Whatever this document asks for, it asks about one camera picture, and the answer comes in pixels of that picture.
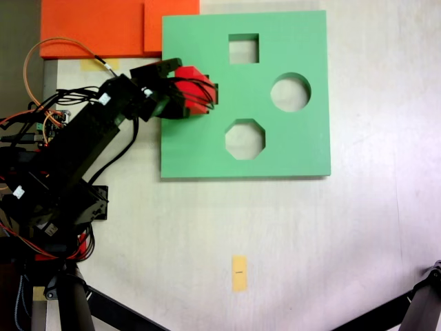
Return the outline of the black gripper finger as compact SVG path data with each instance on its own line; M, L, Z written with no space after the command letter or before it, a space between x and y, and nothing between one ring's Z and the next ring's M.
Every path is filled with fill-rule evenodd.
M169 74L175 72L182 66L182 61L179 58L168 59L156 63L156 70L160 78L167 78Z
M161 111L162 119L187 119L190 116L190 110L185 105L186 99L181 94L164 95L164 102Z

